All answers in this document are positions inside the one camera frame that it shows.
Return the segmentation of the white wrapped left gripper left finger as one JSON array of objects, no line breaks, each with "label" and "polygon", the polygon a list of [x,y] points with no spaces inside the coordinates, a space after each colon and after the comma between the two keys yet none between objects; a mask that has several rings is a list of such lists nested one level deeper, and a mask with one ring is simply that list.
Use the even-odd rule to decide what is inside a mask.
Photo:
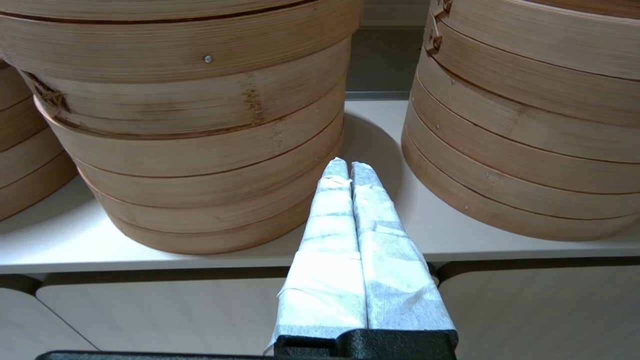
[{"label": "white wrapped left gripper left finger", "polygon": [[281,336],[337,338],[367,325],[351,180],[341,158],[332,159],[318,180],[301,243],[277,297],[267,354]]}]

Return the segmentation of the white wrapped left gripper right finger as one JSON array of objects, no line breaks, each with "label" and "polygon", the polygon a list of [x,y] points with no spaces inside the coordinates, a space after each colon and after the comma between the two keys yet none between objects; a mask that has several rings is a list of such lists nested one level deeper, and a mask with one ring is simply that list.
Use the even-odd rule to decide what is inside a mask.
[{"label": "white wrapped left gripper right finger", "polygon": [[350,178],[368,328],[455,335],[425,257],[373,167],[353,162]]}]

